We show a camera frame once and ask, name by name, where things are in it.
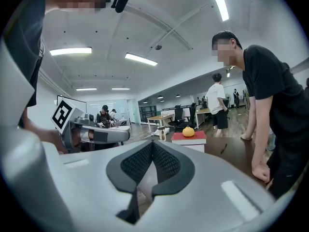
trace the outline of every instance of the white t-shirt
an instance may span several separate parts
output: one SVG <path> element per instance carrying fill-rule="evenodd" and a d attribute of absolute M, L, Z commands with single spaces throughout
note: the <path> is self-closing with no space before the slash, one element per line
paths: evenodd
<path fill-rule="evenodd" d="M 111 116 L 113 119 L 115 119 L 115 115 L 116 115 L 115 112 L 113 112 L 113 111 L 110 112 L 110 116 Z"/>
<path fill-rule="evenodd" d="M 221 84 L 215 83 L 212 85 L 207 92 L 208 97 L 208 107 L 211 114 L 216 114 L 220 110 L 223 110 L 223 107 L 218 101 L 218 97 L 225 99 L 225 93 L 223 86 Z"/>

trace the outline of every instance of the fluorescent light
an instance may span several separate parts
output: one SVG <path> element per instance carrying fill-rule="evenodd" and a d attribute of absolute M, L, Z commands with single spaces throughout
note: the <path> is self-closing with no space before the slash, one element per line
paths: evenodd
<path fill-rule="evenodd" d="M 158 64 L 157 62 L 154 62 L 154 61 L 151 61 L 149 59 L 142 58 L 142 57 L 130 54 L 130 53 L 127 53 L 125 58 L 135 60 L 135 61 L 138 61 L 138 62 L 142 62 L 142 63 L 145 63 L 145 64 L 150 64 L 152 66 L 156 66 Z"/>
<path fill-rule="evenodd" d="M 89 88 L 77 88 L 77 91 L 86 91 L 86 90 L 97 90 L 96 87 L 89 87 Z"/>
<path fill-rule="evenodd" d="M 226 4 L 224 0 L 216 0 L 223 21 L 229 19 Z"/>
<path fill-rule="evenodd" d="M 52 56 L 62 55 L 62 54 L 77 54 L 77 53 L 91 53 L 91 47 L 83 47 L 83 48 L 63 48 L 57 50 L 51 50 L 50 54 Z"/>
<path fill-rule="evenodd" d="M 113 87 L 112 90 L 129 90 L 129 87 Z"/>

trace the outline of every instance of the table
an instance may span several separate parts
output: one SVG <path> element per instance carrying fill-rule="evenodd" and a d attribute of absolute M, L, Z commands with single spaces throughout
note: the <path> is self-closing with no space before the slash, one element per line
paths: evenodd
<path fill-rule="evenodd" d="M 252 140 L 244 141 L 240 138 L 228 137 L 212 137 L 207 138 L 205 144 L 205 153 L 220 157 L 240 171 L 257 181 L 259 184 L 265 186 L 265 183 L 252 174 L 251 161 L 254 153 L 254 143 Z"/>
<path fill-rule="evenodd" d="M 121 124 L 123 123 L 123 122 L 125 122 L 126 121 L 126 125 L 127 126 L 129 126 L 130 127 L 130 130 L 131 130 L 131 125 L 130 125 L 130 120 L 127 118 L 127 119 L 123 119 L 123 120 L 118 120 L 118 121 L 116 121 L 115 122 L 115 125 L 117 126 L 121 126 Z"/>
<path fill-rule="evenodd" d="M 154 116 L 154 117 L 147 118 L 149 132 L 151 132 L 150 121 L 149 120 L 159 120 L 160 126 L 163 126 L 163 120 L 164 119 L 168 119 L 168 118 L 174 118 L 174 114 L 166 115 L 166 116 L 163 115 L 163 117 L 161 117 L 161 116 Z"/>
<path fill-rule="evenodd" d="M 197 119 L 197 128 L 199 128 L 198 124 L 198 114 L 211 114 L 209 108 L 200 109 L 199 111 L 195 112 L 195 118 Z"/>

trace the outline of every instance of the black mesh panel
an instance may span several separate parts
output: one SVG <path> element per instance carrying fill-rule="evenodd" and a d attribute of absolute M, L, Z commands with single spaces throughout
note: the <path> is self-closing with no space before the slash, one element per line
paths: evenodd
<path fill-rule="evenodd" d="M 136 184 L 141 181 L 152 162 L 152 144 L 129 156 L 121 162 L 121 169 Z"/>
<path fill-rule="evenodd" d="M 157 144 L 154 144 L 153 147 L 153 161 L 157 172 L 158 183 L 161 183 L 179 172 L 180 162 L 176 157 Z"/>

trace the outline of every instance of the office chair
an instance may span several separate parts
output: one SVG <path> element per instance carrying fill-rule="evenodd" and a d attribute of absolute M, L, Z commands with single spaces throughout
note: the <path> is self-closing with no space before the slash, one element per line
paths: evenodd
<path fill-rule="evenodd" d="M 223 100 L 223 103 L 228 108 L 229 100 Z"/>
<path fill-rule="evenodd" d="M 187 118 L 188 121 L 184 121 L 178 128 L 186 128 L 187 126 L 191 127 L 191 128 L 195 128 L 195 112 L 197 109 L 197 106 L 195 103 L 193 103 L 191 105 L 190 109 L 190 116 L 185 116 L 185 118 Z"/>
<path fill-rule="evenodd" d="M 175 106 L 175 120 L 172 121 L 172 119 L 170 118 L 170 122 L 169 122 L 169 125 L 170 126 L 173 126 L 175 128 L 175 132 L 178 128 L 178 126 L 184 122 L 184 119 L 183 119 L 183 109 L 180 108 L 180 105 L 179 106 Z"/>

